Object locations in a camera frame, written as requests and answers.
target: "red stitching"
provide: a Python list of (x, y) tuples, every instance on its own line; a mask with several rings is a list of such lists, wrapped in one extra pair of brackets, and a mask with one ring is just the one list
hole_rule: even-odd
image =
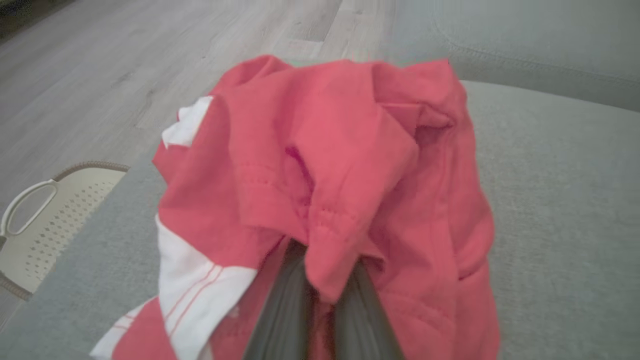
[(216, 277), (209, 281), (208, 283), (204, 284), (200, 290), (198, 290), (198, 292), (196, 293), (196, 295), (191, 299), (191, 301), (189, 301), (189, 304), (187, 305), (187, 307), (184, 309), (184, 311), (182, 312), (182, 314), (180, 314), (180, 317), (178, 318), (178, 320), (175, 322), (175, 326), (173, 327), (173, 330), (171, 330), (171, 333), (169, 334), (169, 337), (171, 338), (173, 336), (173, 333), (175, 332), (176, 329), (178, 329), (178, 325), (180, 325), (180, 321), (182, 321), (182, 318), (184, 317), (184, 315), (187, 313), (187, 311), (189, 311), (189, 308), (191, 307), (191, 305), (193, 304), (193, 302), (196, 300), (196, 298), (198, 297), (198, 295), (202, 292), (202, 290), (204, 290), (207, 286), (213, 284), (214, 282), (216, 282), (218, 280), (218, 278), (220, 277), (220, 274), (222, 274), (222, 271), (224, 271), (225, 268), (222, 268), (220, 270), (220, 272), (218, 272), (218, 274), (216, 275)]
[(182, 302), (182, 299), (184, 299), (185, 296), (187, 296), (187, 293), (189, 293), (189, 291), (191, 291), (191, 289), (193, 289), (197, 284), (200, 284), (202, 281), (205, 281), (209, 275), (211, 274), (211, 272), (213, 271), (213, 269), (216, 268), (216, 264), (212, 264), (211, 265), (211, 269), (209, 269), (209, 272), (207, 272), (207, 275), (205, 275), (202, 279), (196, 281), (193, 283), (193, 285), (191, 285), (183, 294), (182, 296), (180, 296), (180, 298), (178, 299), (178, 301), (176, 301), (176, 303), (173, 305), (173, 307), (171, 308), (171, 310), (169, 310), (169, 313), (167, 313), (167, 315), (164, 317), (165, 319), (169, 319), (169, 316), (171, 316), (171, 314), (173, 314), (173, 312), (175, 311), (175, 308), (178, 307), (178, 304), (180, 304)]

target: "laundry basket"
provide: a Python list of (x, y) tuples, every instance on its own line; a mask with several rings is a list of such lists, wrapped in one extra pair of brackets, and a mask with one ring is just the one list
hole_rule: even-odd
[[(0, 223), (0, 286), (27, 300), (128, 169), (104, 161), (80, 163), (30, 186), (11, 201)], [(16, 209), (45, 188), (51, 192), (48, 198), (20, 229), (13, 229)]]

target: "red fabric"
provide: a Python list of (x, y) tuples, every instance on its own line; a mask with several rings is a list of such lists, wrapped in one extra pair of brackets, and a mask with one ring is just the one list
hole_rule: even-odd
[[(162, 223), (216, 264), (259, 269), (215, 330), (214, 358), (241, 358), (288, 238), (308, 245), (327, 304), (365, 257), (407, 359), (496, 358), (492, 214), (447, 61), (297, 69), (263, 56), (210, 95), (189, 151), (161, 145), (154, 161)], [(326, 326), (314, 331), (313, 358), (330, 358)]]

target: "basket handle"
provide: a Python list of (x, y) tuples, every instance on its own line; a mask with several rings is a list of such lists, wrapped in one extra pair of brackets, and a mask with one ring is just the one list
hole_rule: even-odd
[[(11, 232), (11, 230), (9, 230), (9, 223), (13, 219), (13, 214), (15, 213), (15, 210), (18, 208), (18, 206), (22, 204), (24, 199), (26, 199), (29, 195), (46, 186), (53, 187), (53, 192), (51, 193), (51, 195), (49, 195), (47, 200), (45, 200), (45, 202), (40, 206), (40, 208), (31, 216), (31, 218), (17, 232), (15, 233)], [(31, 223), (35, 220), (35, 218), (38, 217), (38, 215), (42, 212), (42, 210), (44, 210), (44, 208), (46, 208), (47, 205), (49, 205), (49, 203), (51, 202), (51, 200), (53, 200), (53, 197), (56, 196), (57, 193), (58, 193), (58, 183), (53, 180), (42, 181), (41, 183), (31, 185), (28, 188), (24, 189), (18, 196), (16, 196), (11, 201), (11, 203), (9, 203), (9, 206), (5, 210), (2, 216), (2, 222), (0, 222), (0, 236), (7, 238), (9, 237), (9, 235), (16, 236), (16, 235), (19, 235), (21, 232), (23, 232), (29, 225), (31, 225)]]

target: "gray sofa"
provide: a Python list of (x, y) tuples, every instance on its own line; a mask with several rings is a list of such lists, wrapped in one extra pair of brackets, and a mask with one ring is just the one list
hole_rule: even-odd
[[(550, 0), (541, 3), (564, 10)], [(586, 17), (574, 19), (580, 26), (613, 12), (594, 1), (560, 3)], [(616, 3), (637, 9), (631, 0), (609, 6)], [(395, 61), (448, 55), (463, 78), (578, 98), (465, 82), (481, 182), (495, 213), (491, 267), (502, 332), (500, 358), (640, 359), (640, 113), (628, 110), (638, 110), (634, 100), (640, 99), (640, 59), (603, 60), (600, 70), (590, 70), (595, 62), (575, 48), (564, 55), (552, 51), (577, 46), (571, 39), (546, 43), (546, 37), (527, 35), (529, 26), (540, 27), (529, 18), (474, 19), (471, 14), (481, 12), (478, 6), (471, 0), (400, 1), (392, 44)], [(482, 11), (533, 11), (513, 10)], [(429, 21), (417, 22), (417, 14)], [(562, 14), (539, 20), (545, 29), (572, 25)], [(620, 14), (622, 20), (631, 16)], [(459, 46), (447, 47), (430, 28), (435, 18), (449, 38), (460, 37), (458, 45), (464, 44), (460, 39), (474, 47), (490, 45), (513, 59), (500, 63)], [(520, 26), (520, 39), (504, 29), (490, 29), (503, 24)], [(632, 26), (621, 21), (614, 25)], [(487, 33), (478, 35), (474, 29)], [(618, 30), (603, 31), (603, 37), (612, 37)], [(637, 41), (632, 37), (625, 38), (626, 45)], [(598, 51), (611, 46), (615, 53), (623, 43), (605, 42)], [(535, 45), (542, 48), (537, 60), (519, 60)], [(634, 51), (637, 47), (623, 49), (619, 56), (635, 56)], [(548, 59), (556, 64), (549, 66)], [(531, 65), (538, 60), (546, 65)], [(612, 74), (623, 81), (609, 81), (606, 76)], [(151, 155), (132, 167), (2, 333), (1, 358), (86, 359), (120, 315), (154, 295), (158, 256), (152, 219), (164, 183), (150, 164)]]

